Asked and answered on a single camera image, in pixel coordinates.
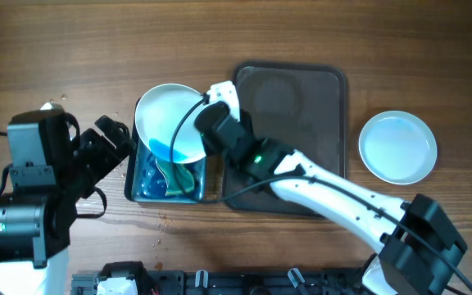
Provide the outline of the white plate top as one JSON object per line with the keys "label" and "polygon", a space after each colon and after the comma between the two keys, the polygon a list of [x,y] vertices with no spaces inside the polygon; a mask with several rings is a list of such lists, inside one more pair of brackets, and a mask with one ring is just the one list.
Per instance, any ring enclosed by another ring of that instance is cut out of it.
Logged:
{"label": "white plate top", "polygon": [[202,95],[182,84],[161,84],[148,90],[138,101],[134,123],[139,139],[163,161],[188,164],[206,156],[194,120],[203,106],[186,113]]}

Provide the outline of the white plate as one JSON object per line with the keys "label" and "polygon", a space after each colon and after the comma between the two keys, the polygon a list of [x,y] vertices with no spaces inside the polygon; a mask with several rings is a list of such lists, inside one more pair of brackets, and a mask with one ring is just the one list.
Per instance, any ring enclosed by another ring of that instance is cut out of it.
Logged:
{"label": "white plate", "polygon": [[139,139],[163,161],[188,164],[206,156],[194,120],[203,106],[186,113],[202,95],[182,84],[161,84],[148,90],[138,101],[134,123]]}
{"label": "white plate", "polygon": [[384,111],[369,119],[360,132],[358,150],[373,175],[396,185],[420,182],[438,159],[432,130],[404,111]]}

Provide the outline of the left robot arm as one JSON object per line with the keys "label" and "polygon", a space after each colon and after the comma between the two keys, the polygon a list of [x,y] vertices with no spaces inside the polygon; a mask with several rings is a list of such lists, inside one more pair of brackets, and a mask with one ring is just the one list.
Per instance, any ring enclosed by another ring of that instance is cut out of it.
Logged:
{"label": "left robot arm", "polygon": [[11,164],[0,188],[0,294],[63,294],[70,227],[81,198],[134,152],[125,124],[101,116],[81,131],[62,109],[13,116],[7,126]]}

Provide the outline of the green scouring sponge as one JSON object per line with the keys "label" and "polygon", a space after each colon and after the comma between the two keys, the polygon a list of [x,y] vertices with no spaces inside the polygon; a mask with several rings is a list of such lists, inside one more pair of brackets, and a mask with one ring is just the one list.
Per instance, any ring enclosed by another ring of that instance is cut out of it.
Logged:
{"label": "green scouring sponge", "polygon": [[166,196],[191,193],[195,189],[195,178],[185,165],[156,159],[158,170],[166,182]]}

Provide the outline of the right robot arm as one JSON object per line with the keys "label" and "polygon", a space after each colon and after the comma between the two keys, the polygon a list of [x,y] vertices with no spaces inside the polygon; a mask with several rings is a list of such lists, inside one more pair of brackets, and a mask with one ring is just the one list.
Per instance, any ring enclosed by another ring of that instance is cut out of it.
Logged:
{"label": "right robot arm", "polygon": [[221,154],[249,185],[306,207],[355,234],[374,251],[360,275],[375,294],[441,294],[456,276],[468,247],[446,212],[418,194],[411,202],[375,193],[337,176],[302,152],[252,129],[217,102],[194,120],[206,149]]}

